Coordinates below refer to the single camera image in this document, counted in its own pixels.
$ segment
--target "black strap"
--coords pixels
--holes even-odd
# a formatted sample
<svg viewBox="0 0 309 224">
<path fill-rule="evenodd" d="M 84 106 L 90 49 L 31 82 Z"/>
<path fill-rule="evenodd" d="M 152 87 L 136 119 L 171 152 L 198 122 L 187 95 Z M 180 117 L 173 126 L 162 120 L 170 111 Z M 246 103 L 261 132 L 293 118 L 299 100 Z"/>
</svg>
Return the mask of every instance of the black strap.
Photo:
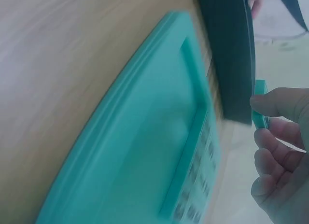
<svg viewBox="0 0 309 224">
<path fill-rule="evenodd" d="M 298 0 L 281 0 L 296 22 L 308 32 L 308 28 L 304 21 L 303 15 L 299 8 Z"/>
</svg>

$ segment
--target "teal telephone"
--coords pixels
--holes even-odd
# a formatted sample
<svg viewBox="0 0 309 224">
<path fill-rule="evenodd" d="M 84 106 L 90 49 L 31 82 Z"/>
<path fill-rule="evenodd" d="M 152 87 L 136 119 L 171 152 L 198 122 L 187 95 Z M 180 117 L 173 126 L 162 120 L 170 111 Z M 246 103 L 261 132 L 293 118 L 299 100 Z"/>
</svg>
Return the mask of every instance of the teal telephone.
<svg viewBox="0 0 309 224">
<path fill-rule="evenodd" d="M 92 114 L 36 223 L 201 223 L 219 163 L 195 30 L 171 12 Z"/>
</svg>

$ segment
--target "wooden table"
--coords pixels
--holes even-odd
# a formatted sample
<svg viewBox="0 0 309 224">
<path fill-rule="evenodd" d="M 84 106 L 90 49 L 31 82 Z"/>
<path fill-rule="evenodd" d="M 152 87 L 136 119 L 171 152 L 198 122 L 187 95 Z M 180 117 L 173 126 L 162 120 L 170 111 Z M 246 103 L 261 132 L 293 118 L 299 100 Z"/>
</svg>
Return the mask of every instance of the wooden table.
<svg viewBox="0 0 309 224">
<path fill-rule="evenodd" d="M 208 69 L 196 4 L 0 0 L 0 223 L 35 221 L 91 113 L 166 12 L 191 13 Z"/>
</svg>

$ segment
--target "white floor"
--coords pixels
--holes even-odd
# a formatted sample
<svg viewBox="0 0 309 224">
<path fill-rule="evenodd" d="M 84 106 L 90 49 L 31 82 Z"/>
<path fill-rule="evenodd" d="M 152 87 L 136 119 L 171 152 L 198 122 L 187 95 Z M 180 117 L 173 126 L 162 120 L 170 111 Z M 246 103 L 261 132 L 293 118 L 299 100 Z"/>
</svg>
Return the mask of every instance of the white floor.
<svg viewBox="0 0 309 224">
<path fill-rule="evenodd" d="M 276 87 L 309 88 L 309 38 L 256 46 L 256 76 Z M 230 146 L 218 200 L 211 224 L 271 224 L 250 195 L 258 177 L 254 166 L 255 128 L 237 125 Z"/>
</svg>

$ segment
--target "person's hand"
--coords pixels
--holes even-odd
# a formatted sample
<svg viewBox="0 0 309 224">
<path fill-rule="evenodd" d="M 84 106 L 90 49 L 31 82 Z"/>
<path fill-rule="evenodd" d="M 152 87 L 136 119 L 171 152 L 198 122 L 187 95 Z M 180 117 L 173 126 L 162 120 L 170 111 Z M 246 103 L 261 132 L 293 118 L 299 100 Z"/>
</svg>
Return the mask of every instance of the person's hand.
<svg viewBox="0 0 309 224">
<path fill-rule="evenodd" d="M 254 157 L 260 177 L 251 194 L 274 224 L 308 224 L 309 155 L 276 138 L 309 150 L 309 89 L 278 88 L 253 96 L 250 104 L 262 115 L 293 121 L 271 118 L 268 129 L 255 132 L 259 150 Z"/>
<path fill-rule="evenodd" d="M 263 0 L 248 0 L 248 4 L 251 8 L 252 18 L 255 19 L 261 10 Z"/>
</svg>

